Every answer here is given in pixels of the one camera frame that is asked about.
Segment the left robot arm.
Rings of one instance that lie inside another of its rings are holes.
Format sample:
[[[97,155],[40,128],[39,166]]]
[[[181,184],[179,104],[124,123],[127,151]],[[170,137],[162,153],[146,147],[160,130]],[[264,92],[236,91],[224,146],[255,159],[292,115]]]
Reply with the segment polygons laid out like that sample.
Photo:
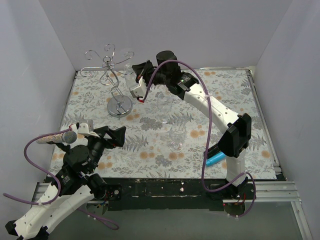
[[[115,130],[108,126],[93,128],[90,123],[76,123],[69,128],[34,138],[38,144],[56,145],[64,152],[63,165],[52,177],[37,201],[5,197],[31,206],[21,218],[5,225],[9,235],[19,240],[46,240],[62,220],[90,200],[108,201],[113,188],[97,173],[96,168],[106,149],[123,147],[126,127]]]

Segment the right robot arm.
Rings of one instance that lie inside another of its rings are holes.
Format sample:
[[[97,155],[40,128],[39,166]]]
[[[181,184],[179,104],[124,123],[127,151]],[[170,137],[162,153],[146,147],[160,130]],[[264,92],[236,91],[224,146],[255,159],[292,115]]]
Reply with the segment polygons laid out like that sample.
[[[216,193],[226,190],[227,195],[237,199],[245,192],[248,174],[245,172],[245,154],[252,133],[252,118],[247,114],[239,114],[223,105],[209,94],[200,75],[191,69],[181,70],[182,61],[170,50],[156,55],[157,66],[147,60],[132,66],[136,74],[136,87],[131,94],[139,102],[147,99],[152,85],[164,85],[169,92],[184,102],[192,105],[209,119],[209,129],[215,125],[222,133],[221,139],[212,149],[219,150],[226,156],[226,184],[216,189],[207,187],[205,180],[201,183],[205,191]]]

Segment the patterned tumbler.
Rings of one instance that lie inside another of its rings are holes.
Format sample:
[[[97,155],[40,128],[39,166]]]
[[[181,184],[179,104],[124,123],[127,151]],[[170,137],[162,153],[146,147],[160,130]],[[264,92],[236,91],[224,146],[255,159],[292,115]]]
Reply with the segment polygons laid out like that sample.
[[[127,63],[124,66],[124,78],[129,89],[136,85],[136,73],[134,72],[132,64],[130,63]]]

